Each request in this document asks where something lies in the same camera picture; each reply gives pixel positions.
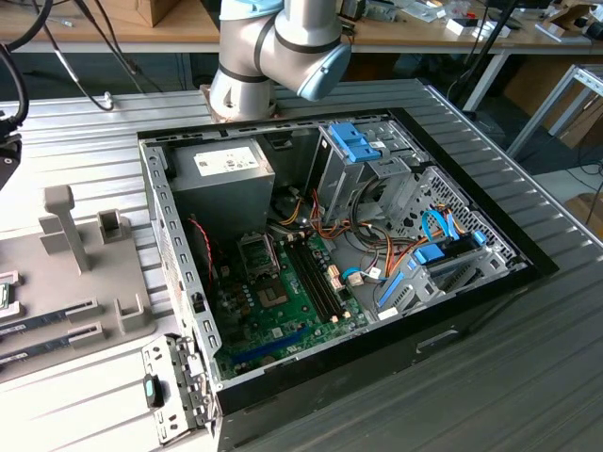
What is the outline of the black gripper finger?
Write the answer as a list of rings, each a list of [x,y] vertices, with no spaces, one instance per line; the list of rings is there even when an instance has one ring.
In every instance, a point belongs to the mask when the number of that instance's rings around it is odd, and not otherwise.
[[[13,134],[1,138],[0,146],[0,189],[3,189],[16,169],[20,166],[22,157],[22,137]]]

